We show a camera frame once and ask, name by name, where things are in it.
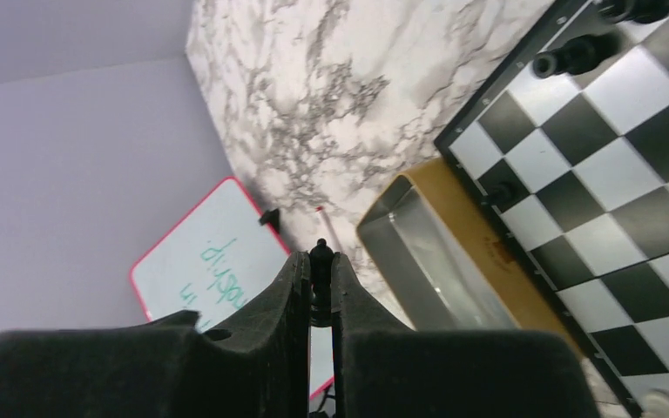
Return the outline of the black chess bishop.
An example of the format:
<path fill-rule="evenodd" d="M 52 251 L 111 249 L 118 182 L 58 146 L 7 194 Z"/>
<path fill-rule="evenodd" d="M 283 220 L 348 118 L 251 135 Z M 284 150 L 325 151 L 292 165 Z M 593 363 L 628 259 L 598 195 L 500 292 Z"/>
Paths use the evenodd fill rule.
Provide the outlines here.
<path fill-rule="evenodd" d="M 317 239 L 316 245 L 309 252 L 311 266 L 311 325 L 314 327 L 331 326 L 331 278 L 335 252 L 324 238 Z"/>

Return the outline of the black chess pawn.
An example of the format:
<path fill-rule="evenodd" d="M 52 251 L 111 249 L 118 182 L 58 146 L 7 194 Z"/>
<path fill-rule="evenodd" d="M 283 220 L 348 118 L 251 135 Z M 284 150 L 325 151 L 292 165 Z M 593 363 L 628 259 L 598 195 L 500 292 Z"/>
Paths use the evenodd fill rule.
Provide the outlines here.
<path fill-rule="evenodd" d="M 482 206 L 501 206 L 511 202 L 517 189 L 511 182 L 499 182 L 486 190 L 481 199 Z"/>

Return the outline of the black chess piece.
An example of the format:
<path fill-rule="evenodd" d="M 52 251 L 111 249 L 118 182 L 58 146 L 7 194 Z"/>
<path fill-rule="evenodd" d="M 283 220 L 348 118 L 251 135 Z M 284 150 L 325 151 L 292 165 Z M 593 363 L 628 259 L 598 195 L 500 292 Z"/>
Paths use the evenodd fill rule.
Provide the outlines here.
<path fill-rule="evenodd" d="M 651 24 L 669 16 L 669 0 L 600 0 L 598 16 L 609 24 Z"/>
<path fill-rule="evenodd" d="M 568 40 L 556 49 L 539 52 L 531 63 L 531 69 L 541 79 L 561 74 L 577 76 L 596 69 L 618 50 L 619 41 L 614 35 L 583 35 Z"/>

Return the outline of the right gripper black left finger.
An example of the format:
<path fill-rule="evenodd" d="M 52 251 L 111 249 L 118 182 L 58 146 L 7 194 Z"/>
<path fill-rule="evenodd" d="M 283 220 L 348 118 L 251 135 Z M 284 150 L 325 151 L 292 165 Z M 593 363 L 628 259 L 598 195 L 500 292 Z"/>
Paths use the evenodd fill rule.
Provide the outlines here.
<path fill-rule="evenodd" d="M 0 417 L 305 417 L 311 266 L 293 253 L 201 332 L 183 310 L 121 328 L 0 333 Z"/>

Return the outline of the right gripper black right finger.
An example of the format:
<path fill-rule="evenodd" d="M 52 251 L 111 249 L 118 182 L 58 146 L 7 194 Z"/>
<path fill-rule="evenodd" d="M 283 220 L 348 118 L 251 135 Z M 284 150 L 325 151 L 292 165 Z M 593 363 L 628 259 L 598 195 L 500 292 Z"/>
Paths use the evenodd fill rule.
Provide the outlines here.
<path fill-rule="evenodd" d="M 576 355 L 526 330 L 410 329 L 331 265 L 336 413 L 340 417 L 596 417 Z"/>

